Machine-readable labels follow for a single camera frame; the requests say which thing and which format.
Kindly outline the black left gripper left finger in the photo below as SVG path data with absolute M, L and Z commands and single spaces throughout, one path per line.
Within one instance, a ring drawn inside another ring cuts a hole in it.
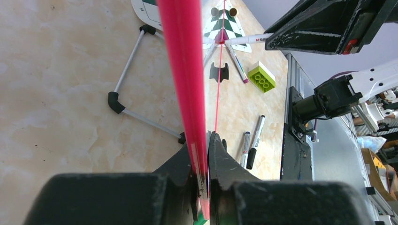
M 153 172 L 64 173 L 42 187 L 27 225 L 192 225 L 198 190 L 188 148 Z

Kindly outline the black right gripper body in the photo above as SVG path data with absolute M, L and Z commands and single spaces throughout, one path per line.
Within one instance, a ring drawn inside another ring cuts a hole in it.
M 372 42 L 385 23 L 398 22 L 396 0 L 356 0 L 347 27 L 340 38 L 337 54 L 359 53 L 364 45 Z

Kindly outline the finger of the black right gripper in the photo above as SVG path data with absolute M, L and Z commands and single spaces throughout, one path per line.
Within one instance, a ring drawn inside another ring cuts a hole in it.
M 266 30 L 265 49 L 341 54 L 360 6 L 359 0 L 300 0 Z

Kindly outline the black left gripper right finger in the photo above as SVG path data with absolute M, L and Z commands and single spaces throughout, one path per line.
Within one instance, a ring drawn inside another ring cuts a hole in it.
M 371 225 L 360 194 L 342 182 L 265 181 L 245 170 L 212 133 L 208 147 L 213 225 Z

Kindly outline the red marker pen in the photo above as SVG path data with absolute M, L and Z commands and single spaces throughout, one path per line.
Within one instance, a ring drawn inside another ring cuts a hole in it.
M 265 42 L 269 37 L 271 37 L 273 33 L 264 33 L 258 35 L 250 35 L 244 37 L 235 37 L 231 39 L 226 39 L 221 41 L 219 38 L 218 40 L 212 40 L 211 43 L 217 44 L 225 44 L 225 45 L 240 45 L 240 44 L 255 44 L 255 43 L 262 43 Z

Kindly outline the pink-framed whiteboard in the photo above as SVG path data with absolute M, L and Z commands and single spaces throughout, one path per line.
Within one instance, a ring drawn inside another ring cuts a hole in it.
M 206 130 L 205 60 L 202 54 L 203 44 L 222 44 L 224 35 L 220 32 L 217 32 L 214 38 L 203 35 L 199 0 L 158 0 L 156 4 L 159 8 L 186 144 L 197 180 L 197 198 L 204 219 L 209 220 L 209 141 Z

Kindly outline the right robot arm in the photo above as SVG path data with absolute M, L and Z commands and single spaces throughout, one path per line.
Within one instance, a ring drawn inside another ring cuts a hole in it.
M 397 20 L 395 0 L 300 0 L 266 30 L 265 49 L 355 54 L 373 40 L 384 23 Z M 293 127 L 301 132 L 310 120 L 345 115 L 397 85 L 397 60 L 328 79 L 312 96 L 291 105 Z

